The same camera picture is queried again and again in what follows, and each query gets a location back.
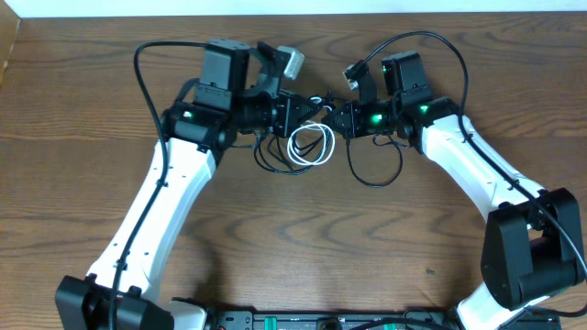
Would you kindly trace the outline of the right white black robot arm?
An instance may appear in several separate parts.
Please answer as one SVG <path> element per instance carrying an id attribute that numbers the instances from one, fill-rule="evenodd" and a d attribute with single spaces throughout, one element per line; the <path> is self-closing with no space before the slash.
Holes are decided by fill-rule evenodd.
<path id="1" fill-rule="evenodd" d="M 346 141 L 396 134 L 442 168 L 485 221 L 482 284 L 456 308 L 462 329 L 503 329 L 524 316 L 560 318 L 540 307 L 586 280 L 579 205 L 565 188 L 549 191 L 502 158 L 477 132 L 462 106 L 434 97 L 415 51 L 382 59 L 389 99 L 378 98 L 365 61 L 345 77 L 359 97 L 332 110 L 323 124 Z"/>

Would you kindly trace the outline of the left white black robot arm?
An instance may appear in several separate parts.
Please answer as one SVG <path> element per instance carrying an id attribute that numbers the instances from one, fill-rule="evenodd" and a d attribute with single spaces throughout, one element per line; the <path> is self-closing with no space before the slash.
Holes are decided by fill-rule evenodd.
<path id="1" fill-rule="evenodd" d="M 282 88 L 295 79 L 297 49 L 207 41 L 201 74 L 171 106 L 154 112 L 158 142 L 138 195 L 111 242 L 83 279 L 65 277 L 55 294 L 66 329 L 202 329 L 205 308 L 176 298 L 158 305 L 161 281 L 185 219 L 238 134 L 289 137 L 318 112 Z"/>

